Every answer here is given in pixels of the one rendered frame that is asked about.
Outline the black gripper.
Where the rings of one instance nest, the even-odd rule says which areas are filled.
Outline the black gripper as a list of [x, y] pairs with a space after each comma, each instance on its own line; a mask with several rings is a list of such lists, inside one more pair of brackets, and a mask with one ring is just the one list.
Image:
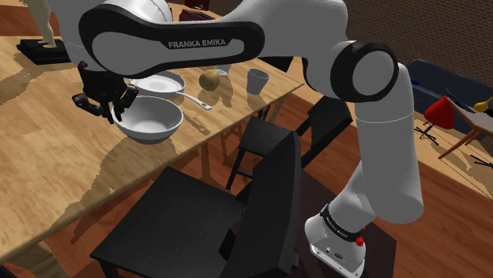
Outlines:
[[[74, 104], [88, 113], [106, 118], [114, 123], [108, 103], [113, 102], [113, 111], [118, 121], [122, 113], [135, 100], [138, 89], [134, 85], [126, 85], [123, 78], [108, 71], [93, 71], [88, 69], [86, 62], [79, 62], [77, 69], [83, 82], [83, 92], [72, 96]], [[102, 103], [97, 106], [90, 103], [88, 98]]]

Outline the white bowl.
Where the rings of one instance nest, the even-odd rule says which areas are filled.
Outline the white bowl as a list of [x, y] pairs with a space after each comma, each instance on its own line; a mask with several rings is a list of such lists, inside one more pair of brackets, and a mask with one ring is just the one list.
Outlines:
[[121, 121], [114, 109], [111, 116], [127, 137], [145, 145], [166, 140], [183, 121], [183, 112], [176, 104], [155, 96], [137, 96], [121, 114]]

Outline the white frying pan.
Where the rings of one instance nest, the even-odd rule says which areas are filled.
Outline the white frying pan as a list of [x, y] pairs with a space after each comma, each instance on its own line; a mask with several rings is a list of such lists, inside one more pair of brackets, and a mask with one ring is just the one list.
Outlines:
[[193, 100], [207, 111], [212, 109], [207, 103], [184, 92], [186, 82], [182, 76], [177, 73], [163, 71], [142, 79], [130, 79], [130, 83], [134, 85], [139, 90], [139, 94], [143, 96], [155, 96], [163, 99], [184, 96]]

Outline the wooden dining table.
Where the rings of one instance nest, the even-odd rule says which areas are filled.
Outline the wooden dining table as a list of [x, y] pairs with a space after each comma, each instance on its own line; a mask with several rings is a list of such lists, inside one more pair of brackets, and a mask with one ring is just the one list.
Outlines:
[[[82, 83], [68, 64], [38, 66], [17, 49], [19, 38], [0, 36], [0, 264], [162, 168], [217, 134], [300, 87], [284, 72], [255, 59], [234, 65], [216, 103], [205, 111], [182, 98], [185, 118], [166, 141], [142, 145], [117, 126], [74, 106]], [[259, 95], [246, 91], [249, 69], [269, 80]], [[181, 69], [186, 91], [201, 90], [199, 68]]]

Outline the beige figure on black base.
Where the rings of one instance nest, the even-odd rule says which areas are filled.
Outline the beige figure on black base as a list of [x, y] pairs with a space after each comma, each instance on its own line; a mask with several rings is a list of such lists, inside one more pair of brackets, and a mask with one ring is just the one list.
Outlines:
[[22, 39], [17, 49], [36, 65], [70, 62], [64, 43], [56, 39], [50, 25], [51, 7], [48, 0], [19, 0], [34, 19], [42, 39]]

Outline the brown potato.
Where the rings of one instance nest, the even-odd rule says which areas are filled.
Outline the brown potato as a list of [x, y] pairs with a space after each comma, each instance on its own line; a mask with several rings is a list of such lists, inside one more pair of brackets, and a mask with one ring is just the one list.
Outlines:
[[199, 85], [204, 90], [212, 92], [220, 85], [220, 75], [215, 69], [208, 69], [200, 75]]

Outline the black chair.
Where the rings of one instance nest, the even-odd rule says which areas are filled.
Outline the black chair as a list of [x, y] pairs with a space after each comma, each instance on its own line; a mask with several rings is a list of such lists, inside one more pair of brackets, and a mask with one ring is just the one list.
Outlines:
[[106, 278], [285, 278], [299, 223], [300, 143], [289, 133], [254, 167], [241, 201], [166, 168], [91, 252]]
[[[343, 100], [322, 97], [309, 111], [308, 118], [295, 130], [302, 136], [311, 130], [310, 149], [301, 157], [301, 166], [307, 166], [352, 122], [348, 105]], [[290, 133], [282, 127], [252, 116], [239, 142], [239, 153], [235, 159], [226, 188], [229, 190], [236, 175], [248, 178], [252, 174], [241, 170], [244, 154], [249, 152], [257, 156], [266, 156], [284, 137]]]

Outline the dark blue sofa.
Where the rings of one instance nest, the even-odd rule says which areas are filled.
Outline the dark blue sofa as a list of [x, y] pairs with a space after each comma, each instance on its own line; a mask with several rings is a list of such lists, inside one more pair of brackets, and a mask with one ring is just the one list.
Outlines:
[[447, 93], [453, 93], [460, 101], [473, 107], [493, 96], [493, 87], [431, 62], [415, 59], [406, 65], [412, 79], [414, 109], [424, 114], [426, 109]]

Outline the red swivel chair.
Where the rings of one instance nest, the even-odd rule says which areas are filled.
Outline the red swivel chair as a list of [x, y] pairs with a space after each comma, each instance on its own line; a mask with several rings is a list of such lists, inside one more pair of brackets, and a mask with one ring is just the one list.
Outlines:
[[424, 117], [426, 119], [425, 124], [429, 123], [429, 126], [425, 130], [421, 130], [419, 127], [416, 127], [415, 131], [421, 133], [420, 139], [426, 136], [436, 145], [438, 145], [436, 137], [431, 136], [428, 133], [429, 130], [434, 126], [445, 130], [451, 130], [455, 126], [454, 110], [446, 96], [443, 96], [440, 100], [429, 106], [429, 108], [424, 112]]

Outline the small wooden-legged desk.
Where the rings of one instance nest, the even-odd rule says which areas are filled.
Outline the small wooden-legged desk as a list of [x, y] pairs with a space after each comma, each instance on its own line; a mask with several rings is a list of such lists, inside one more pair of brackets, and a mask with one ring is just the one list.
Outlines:
[[440, 155], [439, 159], [444, 158], [458, 147], [469, 144], [480, 135], [486, 135], [493, 138], [492, 117], [489, 117], [482, 112], [474, 112], [471, 107], [467, 106], [463, 101], [459, 100], [454, 94], [452, 94], [448, 88], [446, 89], [446, 97], [455, 112], [468, 123], [471, 130], [462, 139], [460, 139], [458, 143]]

